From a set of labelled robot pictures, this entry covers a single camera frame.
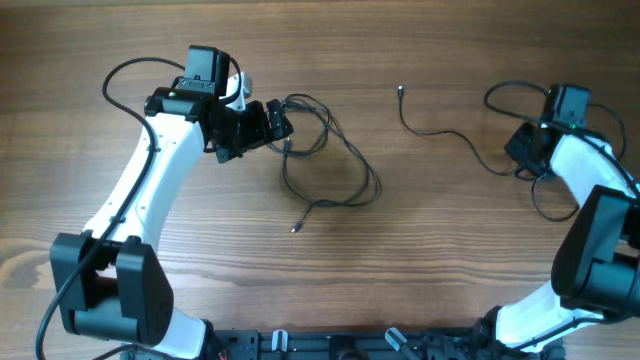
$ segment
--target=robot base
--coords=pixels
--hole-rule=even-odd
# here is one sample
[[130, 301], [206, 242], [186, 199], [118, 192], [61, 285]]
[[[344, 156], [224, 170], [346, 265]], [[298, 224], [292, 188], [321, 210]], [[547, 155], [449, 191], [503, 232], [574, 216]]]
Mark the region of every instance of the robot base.
[[[219, 360], [565, 360], [562, 339], [547, 345], [540, 353], [522, 353], [490, 347], [471, 355], [473, 328], [442, 328], [424, 332], [405, 332], [406, 346], [415, 357], [395, 351], [384, 332], [332, 332], [287, 334], [282, 350], [273, 350], [275, 333], [251, 330], [216, 331], [227, 350]], [[214, 358], [203, 355], [203, 359]], [[167, 360], [142, 348], [121, 355], [121, 360]]]

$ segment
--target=wooden table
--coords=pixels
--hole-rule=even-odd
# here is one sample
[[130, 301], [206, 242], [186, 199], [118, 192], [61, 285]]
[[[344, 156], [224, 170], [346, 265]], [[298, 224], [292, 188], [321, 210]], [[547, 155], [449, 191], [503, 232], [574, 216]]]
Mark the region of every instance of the wooden table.
[[[54, 294], [51, 242], [82, 229], [137, 143], [139, 124], [100, 92], [120, 62], [184, 63], [190, 44], [224, 49], [253, 77], [255, 99], [304, 92], [326, 103], [382, 179], [375, 204], [317, 210], [292, 236], [305, 204], [283, 188], [279, 155], [262, 148], [225, 165], [204, 156], [159, 250], [183, 310], [218, 329], [471, 325], [548, 279], [571, 221], [537, 216], [530, 184], [485, 172], [459, 138], [404, 131], [397, 86], [407, 91], [408, 122], [462, 131], [498, 168], [509, 166], [502, 148], [520, 123], [483, 107], [491, 85], [588, 86], [626, 120], [626, 165], [637, 174], [639, 10], [631, 2], [497, 0], [0, 10], [0, 358], [33, 358]], [[136, 65], [110, 91], [141, 111], [177, 75]], [[542, 106], [523, 90], [497, 101], [531, 114]], [[311, 144], [318, 123], [291, 120], [294, 146]], [[589, 122], [619, 146], [611, 119], [594, 111]], [[345, 197], [362, 179], [335, 138], [290, 167], [295, 183], [317, 196]], [[571, 209], [561, 186], [541, 187], [551, 213]], [[637, 358], [639, 330], [630, 320], [574, 333], [569, 359]], [[46, 352], [90, 358], [114, 345], [67, 335], [56, 314]]]

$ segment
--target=tangled cable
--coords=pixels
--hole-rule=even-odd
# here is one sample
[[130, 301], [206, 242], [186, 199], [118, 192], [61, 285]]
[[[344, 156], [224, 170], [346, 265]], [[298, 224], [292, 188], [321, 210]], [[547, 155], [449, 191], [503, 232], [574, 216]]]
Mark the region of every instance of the tangled cable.
[[[306, 150], [293, 150], [290, 139], [285, 140], [282, 148], [279, 148], [274, 144], [268, 145], [271, 150], [282, 154], [282, 179], [286, 188], [308, 204], [307, 210], [303, 213], [300, 220], [293, 226], [291, 232], [296, 233], [300, 231], [304, 226], [305, 220], [316, 207], [365, 206], [371, 204], [380, 197], [382, 187], [380, 185], [378, 175], [365, 159], [364, 155], [362, 155], [360, 150], [347, 140], [342, 126], [326, 105], [306, 94], [291, 94], [282, 101], [282, 107], [285, 112], [309, 112], [315, 115], [323, 126], [322, 132], [318, 135], [316, 141]], [[329, 133], [340, 138], [349, 152], [360, 160], [364, 166], [364, 181], [362, 182], [362, 185], [353, 193], [353, 195], [344, 200], [312, 199], [301, 191], [295, 189], [289, 181], [289, 171], [287, 168], [289, 157], [306, 158], [320, 152], [329, 141]], [[372, 187], [373, 192], [369, 197], [365, 197], [365, 193], [370, 187]]]

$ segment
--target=wire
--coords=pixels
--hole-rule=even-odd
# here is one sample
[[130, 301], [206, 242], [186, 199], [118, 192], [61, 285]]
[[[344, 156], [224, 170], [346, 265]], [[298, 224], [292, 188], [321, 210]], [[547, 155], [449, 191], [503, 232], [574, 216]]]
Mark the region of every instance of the wire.
[[184, 79], [184, 76], [176, 76], [175, 79], [173, 79], [173, 82], [171, 83], [171, 89], [175, 89], [176, 86], [178, 86], [178, 83], [180, 82], [180, 80]]
[[624, 153], [627, 150], [627, 129], [624, 126], [624, 122], [622, 121], [622, 118], [620, 117], [620, 115], [618, 115], [617, 112], [615, 112], [612, 108], [606, 105], [589, 103], [587, 104], [587, 107], [594, 107], [594, 108], [598, 108], [606, 111], [620, 126], [620, 135], [622, 135], [622, 147], [620, 148], [620, 153], [618, 154], [618, 160], [622, 160], [622, 157], [624, 156]]
[[[365, 159], [364, 155], [353, 145], [347, 138], [345, 137], [342, 126], [338, 122], [338, 120], [333, 116], [329, 108], [316, 100], [315, 98], [306, 95], [306, 94], [291, 94], [287, 96], [284, 101], [282, 101], [282, 107], [285, 111], [301, 111], [301, 112], [310, 112], [316, 116], [318, 120], [322, 122], [323, 130], [316, 139], [316, 141], [311, 145], [311, 147], [307, 150], [292, 150], [291, 149], [291, 140], [285, 140], [284, 147], [278, 148], [274, 144], [269, 144], [269, 148], [279, 154], [282, 154], [282, 178], [284, 180], [285, 186], [289, 191], [291, 191], [295, 196], [306, 202], [308, 205], [307, 210], [304, 212], [300, 220], [294, 225], [291, 232], [297, 233], [304, 226], [304, 222], [316, 207], [338, 207], [338, 206], [346, 206], [346, 207], [358, 207], [365, 206], [371, 204], [375, 200], [380, 197], [382, 186], [380, 184], [380, 179], [378, 175], [373, 170], [369, 162]], [[332, 200], [332, 199], [312, 199], [302, 192], [296, 190], [289, 181], [289, 171], [288, 171], [288, 159], [289, 157], [295, 158], [305, 158], [309, 157], [313, 154], [318, 153], [322, 150], [326, 145], [329, 138], [329, 133], [334, 134], [338, 138], [342, 140], [345, 144], [349, 152], [353, 154], [358, 160], [360, 160], [364, 166], [365, 178], [362, 185], [355, 191], [353, 195], [348, 197], [345, 200]], [[373, 194], [368, 199], [361, 200], [361, 197], [369, 189], [370, 183], [373, 183], [371, 186], [373, 187]]]
[[551, 222], [563, 222], [563, 221], [567, 221], [569, 219], [571, 219], [573, 217], [573, 215], [578, 213], [578, 210], [580, 210], [580, 206], [576, 205], [573, 210], [571, 210], [571, 212], [565, 216], [561, 216], [561, 217], [552, 217], [549, 216], [547, 214], [545, 214], [544, 212], [542, 212], [542, 210], [540, 210], [540, 208], [538, 207], [538, 203], [536, 202], [536, 185], [538, 184], [538, 181], [544, 179], [544, 175], [537, 177], [535, 179], [533, 179], [533, 183], [531, 184], [531, 202], [533, 203], [533, 207], [536, 208], [536, 211], [538, 212], [538, 215], [542, 216], [543, 218], [551, 221]]
[[[182, 65], [180, 65], [178, 63], [175, 63], [173, 61], [170, 61], [170, 60], [166, 60], [166, 59], [162, 59], [162, 58], [156, 58], [156, 57], [143, 57], [143, 58], [132, 59], [132, 60], [123, 62], [122, 64], [116, 66], [113, 70], [111, 70], [111, 72], [109, 72], [107, 77], [104, 79], [104, 83], [102, 84], [102, 95], [104, 96], [104, 98], [109, 103], [111, 103], [113, 106], [115, 106], [118, 109], [126, 112], [127, 114], [133, 116], [136, 120], [138, 120], [138, 122], [140, 122], [142, 124], [142, 126], [146, 130], [147, 134], [149, 135], [149, 149], [155, 149], [156, 148], [156, 138], [155, 138], [155, 133], [153, 132], [153, 128], [151, 128], [151, 125], [149, 125], [149, 123], [145, 120], [144, 117], [142, 117], [141, 115], [139, 115], [135, 111], [131, 110], [130, 108], [128, 108], [128, 107], [122, 105], [121, 103], [117, 102], [116, 100], [114, 100], [111, 96], [109, 96], [109, 93], [107, 92], [107, 87], [109, 85], [109, 81], [111, 81], [111, 78], [113, 78], [113, 76], [118, 71], [120, 71], [122, 68], [124, 68], [126, 66], [129, 66], [131, 64], [136, 64], [136, 63], [139, 63], [139, 62], [160, 62], [160, 63], [168, 64], [168, 65], [171, 65], [171, 66], [175, 66], [175, 67], [177, 67], [179, 69], [182, 69], [182, 70], [184, 70], [184, 66], [182, 66]], [[142, 185], [142, 182], [144, 181], [147, 173], [149, 172], [149, 168], [151, 167], [151, 164], [153, 163], [154, 155], [155, 155], [155, 151], [149, 151], [148, 152], [147, 158], [146, 158], [145, 163], [144, 163], [144, 165], [142, 167], [142, 170], [140, 171], [140, 174], [138, 175], [138, 178], [136, 179], [135, 183], [131, 187], [131, 190], [129, 191], [129, 193], [125, 197], [124, 201], [122, 202], [122, 205], [120, 205], [120, 208], [118, 209], [116, 214], [113, 216], [111, 222], [109, 223], [109, 225], [107, 226], [105, 231], [102, 233], [100, 238], [98, 238], [98, 240], [96, 240], [96, 242], [89, 249], [87, 254], [82, 258], [82, 260], [80, 261], [78, 266], [76, 266], [76, 268], [73, 270], [73, 272], [69, 275], [67, 280], [65, 280], [64, 284], [60, 287], [60, 289], [58, 290], [58, 292], [54, 296], [53, 300], [51, 301], [51, 304], [49, 304], [49, 307], [47, 308], [47, 311], [45, 312], [44, 317], [42, 318], [42, 322], [40, 323], [40, 328], [39, 328], [38, 334], [36, 336], [35, 351], [36, 351], [36, 357], [37, 357], [38, 360], [45, 360], [46, 359], [45, 354], [44, 354], [44, 337], [45, 337], [45, 334], [47, 332], [47, 327], [49, 326], [49, 323], [51, 322], [51, 318], [53, 316], [53, 313], [55, 312], [56, 308], [58, 307], [58, 305], [60, 304], [60, 302], [62, 301], [62, 299], [66, 295], [66, 293], [69, 291], [69, 288], [71, 287], [73, 282], [87, 268], [87, 266], [89, 264], [91, 264], [91, 262], [93, 262], [95, 257], [98, 255], [98, 251], [100, 250], [100, 247], [102, 246], [102, 243], [104, 243], [106, 241], [107, 237], [111, 234], [111, 232], [113, 232], [113, 230], [116, 228], [118, 223], [121, 221], [122, 216], [125, 214], [125, 212], [129, 208], [129, 205], [131, 204], [131, 201], [133, 200], [133, 198], [135, 197], [136, 193], [140, 189], [140, 186]]]
[[233, 64], [233, 67], [236, 68], [236, 72], [238, 73], [238, 87], [236, 88], [236, 92], [233, 93], [233, 95], [224, 99], [220, 99], [220, 103], [222, 105], [229, 105], [232, 102], [236, 101], [240, 96], [240, 93], [242, 92], [242, 72], [240, 72], [240, 65], [238, 65], [238, 62], [236, 61], [236, 59], [230, 58], [230, 60], [231, 60], [231, 63]]
[[107, 351], [106, 353], [93, 358], [93, 360], [105, 360], [108, 359], [110, 357], [112, 357], [115, 354], [121, 353], [123, 351], [128, 351], [128, 350], [136, 350], [138, 348], [137, 345], [135, 344], [127, 344], [127, 345], [122, 345], [122, 346], [118, 346], [117, 348], [114, 348], [112, 350]]
[[528, 115], [524, 115], [524, 114], [518, 114], [512, 111], [508, 111], [508, 110], [504, 110], [504, 109], [500, 109], [496, 106], [493, 106], [491, 103], [489, 103], [489, 97], [491, 96], [491, 94], [493, 94], [496, 90], [507, 87], [507, 86], [525, 86], [537, 91], [542, 91], [542, 93], [545, 94], [545, 96], [547, 95], [547, 90], [545, 90], [542, 86], [538, 86], [536, 84], [532, 84], [530, 82], [527, 81], [518, 81], [518, 80], [510, 80], [510, 81], [503, 81], [499, 84], [496, 84], [494, 86], [492, 86], [489, 90], [487, 90], [487, 92], [484, 94], [484, 106], [488, 107], [489, 109], [499, 113], [499, 114], [503, 114], [503, 115], [508, 115], [514, 118], [518, 118], [518, 119], [522, 119], [524, 121], [529, 121], [529, 122], [533, 122], [536, 124], [540, 124], [542, 122], [542, 120], [540, 120], [539, 118], [533, 117], [533, 116], [528, 116]]
[[469, 145], [469, 148], [473, 152], [473, 155], [476, 157], [476, 159], [478, 160], [480, 165], [482, 165], [482, 167], [485, 168], [485, 170], [487, 170], [488, 172], [490, 172], [490, 173], [492, 173], [494, 175], [498, 175], [498, 176], [509, 176], [509, 175], [513, 174], [514, 171], [517, 169], [517, 168], [515, 168], [515, 169], [509, 170], [509, 171], [493, 170], [492, 168], [490, 168], [484, 162], [484, 160], [482, 160], [482, 157], [480, 157], [480, 154], [478, 153], [478, 150], [476, 150], [476, 147], [473, 145], [471, 140], [469, 140], [468, 137], [464, 136], [462, 133], [460, 133], [460, 132], [458, 132], [456, 130], [419, 131], [419, 130], [414, 130], [414, 129], [410, 128], [409, 125], [407, 125], [407, 123], [405, 122], [404, 115], [402, 113], [402, 100], [403, 99], [404, 99], [404, 87], [402, 85], [400, 85], [398, 87], [398, 112], [400, 113], [400, 122], [405, 127], [405, 129], [409, 130], [412, 134], [418, 135], [418, 136], [434, 136], [434, 135], [441, 135], [441, 134], [456, 135], [459, 138], [461, 138], [462, 140], [464, 140], [467, 143], [467, 145]]

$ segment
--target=cable end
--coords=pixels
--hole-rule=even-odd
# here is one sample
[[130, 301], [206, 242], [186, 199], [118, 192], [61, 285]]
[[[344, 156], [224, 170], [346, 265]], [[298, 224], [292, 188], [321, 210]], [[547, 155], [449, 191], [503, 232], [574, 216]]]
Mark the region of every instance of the cable end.
[[297, 222], [296, 225], [293, 227], [293, 229], [291, 229], [291, 232], [293, 234], [297, 233], [298, 231], [300, 231], [300, 229], [302, 229], [303, 225], [304, 223], [302, 221]]

